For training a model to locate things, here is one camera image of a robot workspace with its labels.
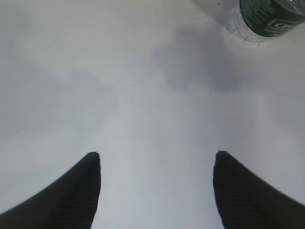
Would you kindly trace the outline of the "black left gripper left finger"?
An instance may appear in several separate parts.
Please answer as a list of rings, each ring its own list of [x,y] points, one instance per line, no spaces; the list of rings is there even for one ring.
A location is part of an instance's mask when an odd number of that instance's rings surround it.
[[[90,152],[60,178],[1,213],[2,229],[89,229],[101,190],[100,155]]]

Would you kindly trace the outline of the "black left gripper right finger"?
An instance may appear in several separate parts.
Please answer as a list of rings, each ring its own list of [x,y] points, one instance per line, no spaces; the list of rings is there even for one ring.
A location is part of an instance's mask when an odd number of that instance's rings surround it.
[[[305,207],[263,181],[226,151],[213,167],[216,206],[226,229],[303,229]]]

